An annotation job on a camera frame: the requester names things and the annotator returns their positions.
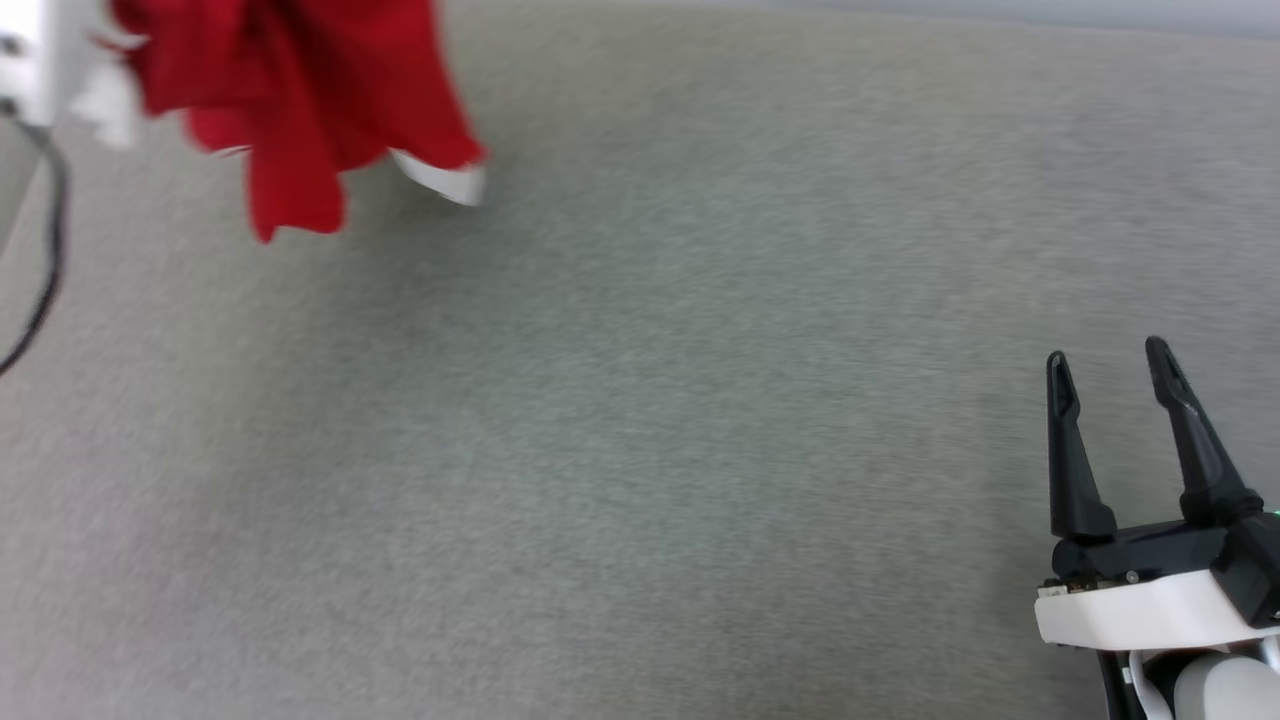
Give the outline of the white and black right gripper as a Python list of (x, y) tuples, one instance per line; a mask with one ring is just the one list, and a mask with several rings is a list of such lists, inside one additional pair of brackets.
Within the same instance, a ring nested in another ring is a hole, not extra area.
[(1079, 427), (1065, 352), (1046, 361), (1053, 575), (1034, 602), (1041, 638), (1098, 651), (1202, 648), (1277, 634), (1277, 515), (1236, 470), (1169, 343), (1151, 336), (1155, 397), (1169, 415), (1187, 521), (1119, 528)]

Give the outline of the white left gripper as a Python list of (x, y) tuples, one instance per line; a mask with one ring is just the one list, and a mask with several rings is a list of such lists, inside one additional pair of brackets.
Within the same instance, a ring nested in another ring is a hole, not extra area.
[(123, 54), (140, 38), (108, 1), (4, 1), (1, 40), (4, 123), (41, 146), (70, 115), (108, 149), (136, 146), (140, 91)]

